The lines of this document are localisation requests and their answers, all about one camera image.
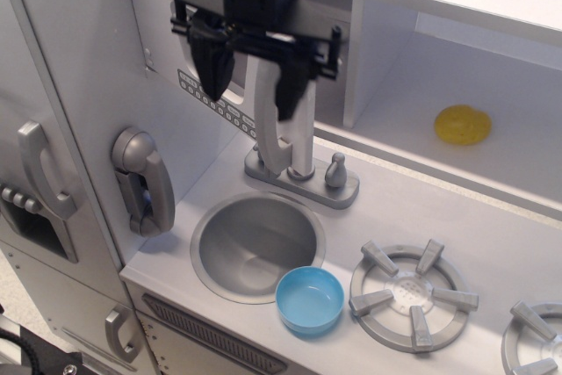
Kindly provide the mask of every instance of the yellow plastic disc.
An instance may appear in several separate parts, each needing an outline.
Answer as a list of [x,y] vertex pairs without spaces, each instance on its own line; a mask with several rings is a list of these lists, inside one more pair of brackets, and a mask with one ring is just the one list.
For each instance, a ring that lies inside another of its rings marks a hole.
[[445,142],[472,145],[490,134],[492,120],[485,112],[469,105],[452,105],[437,115],[434,128],[437,136]]

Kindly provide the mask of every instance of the blue plastic bowl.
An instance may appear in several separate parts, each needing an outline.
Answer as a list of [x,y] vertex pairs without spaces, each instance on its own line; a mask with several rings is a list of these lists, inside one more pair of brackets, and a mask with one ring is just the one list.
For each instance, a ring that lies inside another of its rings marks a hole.
[[287,272],[275,292],[277,310],[285,325],[299,334],[328,331],[343,309],[344,293],[337,278],[317,267]]

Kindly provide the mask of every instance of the faucet handle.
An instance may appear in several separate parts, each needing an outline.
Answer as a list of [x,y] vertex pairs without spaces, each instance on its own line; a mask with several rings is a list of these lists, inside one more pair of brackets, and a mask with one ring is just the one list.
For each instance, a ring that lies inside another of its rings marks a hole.
[[324,180],[326,180],[326,184],[332,188],[345,186],[348,180],[348,171],[345,169],[345,155],[343,153],[335,153],[332,155],[332,163],[326,170]]

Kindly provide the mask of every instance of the countertop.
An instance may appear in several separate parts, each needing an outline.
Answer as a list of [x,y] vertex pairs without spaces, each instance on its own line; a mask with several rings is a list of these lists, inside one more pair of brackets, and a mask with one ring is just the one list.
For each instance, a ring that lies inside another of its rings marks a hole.
[[[243,135],[234,137],[177,204],[172,230],[149,240],[122,270],[126,282],[326,375],[502,374],[501,337],[511,321],[511,307],[522,299],[531,305],[562,301],[562,260],[555,252],[562,250],[562,232],[556,221],[528,212],[518,215],[513,206],[440,186],[439,181],[361,154],[346,160],[361,178],[357,200],[336,211],[246,176],[243,159],[252,146]],[[314,156],[325,161],[333,152],[314,146]],[[298,337],[283,325],[275,303],[234,303],[208,290],[195,274],[190,241],[198,220],[222,199],[247,191],[283,192],[318,216],[326,235],[322,268],[336,275],[346,292],[340,320],[326,335]],[[347,305],[353,270],[363,257],[360,249],[369,240],[383,248],[425,247],[430,239],[444,243],[442,257],[479,295],[479,310],[470,314],[460,337],[442,350],[422,355],[391,350],[363,331]]]

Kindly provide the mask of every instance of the burner grate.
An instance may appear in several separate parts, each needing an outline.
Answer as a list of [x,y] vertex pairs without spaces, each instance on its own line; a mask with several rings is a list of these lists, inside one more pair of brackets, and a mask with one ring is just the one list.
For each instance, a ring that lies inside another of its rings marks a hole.
[[529,306],[520,301],[511,308],[511,314],[514,318],[501,342],[501,361],[507,375],[557,373],[562,364],[562,335],[558,334],[562,303]]
[[[441,257],[443,249],[442,243],[434,240],[425,249],[403,245],[381,249],[375,242],[361,248],[364,258],[353,272],[349,306],[371,337],[395,350],[421,353],[439,350],[460,335],[468,314],[478,309],[479,297],[468,292],[457,270]],[[418,261],[415,269],[400,270],[394,260],[402,258]],[[388,276],[384,289],[364,293],[364,281],[375,267]],[[438,271],[450,288],[433,286],[427,277],[431,270]],[[426,315],[438,303],[452,306],[454,314],[445,327],[431,333]],[[411,335],[403,335],[378,320],[383,305],[409,319]]]

